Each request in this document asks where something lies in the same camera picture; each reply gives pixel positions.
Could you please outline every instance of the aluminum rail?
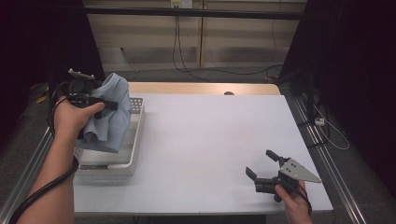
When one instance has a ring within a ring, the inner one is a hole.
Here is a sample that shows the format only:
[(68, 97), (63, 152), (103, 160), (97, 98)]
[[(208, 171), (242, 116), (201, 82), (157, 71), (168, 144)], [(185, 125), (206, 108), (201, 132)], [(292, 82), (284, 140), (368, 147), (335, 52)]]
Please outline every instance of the aluminum rail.
[(50, 149), (52, 143), (52, 137), (50, 135), (50, 129), (47, 129), (35, 149), (32, 159), (27, 163), (25, 170), (23, 171), (20, 179), (15, 185), (14, 189), (8, 195), (6, 202), (0, 210), (0, 224), (7, 224), (12, 216), (12, 213), (17, 209), (21, 201), (27, 195), (28, 191), (35, 181), (35, 177), (38, 175), (39, 169), (46, 158), (46, 155)]
[[(303, 121), (308, 121), (304, 102), (300, 99), (294, 100), (294, 103), (297, 106)], [(311, 135), (311, 138), (315, 144), (323, 141), (316, 126), (312, 127), (308, 124), (306, 126), (306, 129)], [(354, 196), (347, 187), (346, 182), (344, 181), (339, 170), (337, 169), (337, 166), (335, 165), (332, 156), (329, 153), (329, 150), (326, 148), (325, 145), (317, 146), (316, 149), (318, 150), (318, 154), (323, 161), (326, 170), (329, 172), (329, 176), (332, 179), (338, 195), (340, 196), (341, 201), (343, 202), (344, 207), (346, 208), (346, 211), (348, 212), (351, 220), (355, 224), (366, 224), (367, 222), (363, 216), (363, 213), (361, 212), (358, 203), (356, 202)]]

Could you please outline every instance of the towel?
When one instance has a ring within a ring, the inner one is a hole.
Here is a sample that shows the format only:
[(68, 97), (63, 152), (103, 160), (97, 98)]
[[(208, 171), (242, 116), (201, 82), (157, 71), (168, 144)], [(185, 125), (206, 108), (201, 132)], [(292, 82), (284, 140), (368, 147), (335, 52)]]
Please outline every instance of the towel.
[(79, 148), (118, 153), (122, 139), (131, 123), (132, 104), (129, 86), (125, 78), (113, 73), (108, 76), (102, 87), (92, 91), (91, 96), (106, 101), (118, 102), (118, 110), (102, 110), (102, 117), (90, 117), (84, 127), (84, 138), (78, 139)]

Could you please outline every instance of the human hand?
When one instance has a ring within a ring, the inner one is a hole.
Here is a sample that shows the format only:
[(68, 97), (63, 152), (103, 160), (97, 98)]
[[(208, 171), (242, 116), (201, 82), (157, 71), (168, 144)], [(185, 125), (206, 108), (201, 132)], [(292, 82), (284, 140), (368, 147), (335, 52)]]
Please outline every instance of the human hand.
[[(305, 195), (305, 182), (299, 180), (300, 187), (298, 190)], [(312, 220), (308, 214), (308, 204), (306, 201), (297, 193), (293, 192), (289, 195), (285, 189), (280, 185), (275, 186), (276, 193), (285, 203), (286, 217), (288, 218), (289, 224), (311, 224)]]
[(55, 136), (61, 136), (67, 140), (75, 140), (90, 116), (105, 108), (104, 103), (78, 108), (70, 104), (64, 97), (61, 97), (57, 104), (59, 105), (54, 115)]

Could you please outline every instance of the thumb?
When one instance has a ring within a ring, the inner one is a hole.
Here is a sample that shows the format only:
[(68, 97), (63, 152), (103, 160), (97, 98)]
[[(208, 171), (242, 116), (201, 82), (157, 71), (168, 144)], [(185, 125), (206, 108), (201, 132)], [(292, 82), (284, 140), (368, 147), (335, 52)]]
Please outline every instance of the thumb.
[(282, 188), (282, 186), (276, 185), (275, 186), (275, 191), (279, 195), (279, 197), (283, 200), (283, 202), (285, 202), (285, 204), (293, 203), (293, 199), (286, 192), (286, 190)]
[(85, 107), (84, 113), (88, 116), (93, 115), (94, 113), (97, 113), (99, 111), (102, 111), (105, 108), (105, 104), (104, 103), (96, 103), (94, 105), (90, 105)]

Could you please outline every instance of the white table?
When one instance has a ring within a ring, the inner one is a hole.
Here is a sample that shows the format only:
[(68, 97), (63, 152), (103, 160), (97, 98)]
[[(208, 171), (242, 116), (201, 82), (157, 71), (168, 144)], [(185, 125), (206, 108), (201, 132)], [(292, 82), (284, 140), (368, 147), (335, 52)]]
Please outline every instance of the white table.
[[(318, 172), (284, 96), (139, 94), (146, 120), (134, 176), (75, 179), (77, 215), (230, 215), (283, 211), (255, 192), (246, 166), (277, 175), (271, 149)], [(314, 211), (332, 210), (322, 184), (307, 183)]]

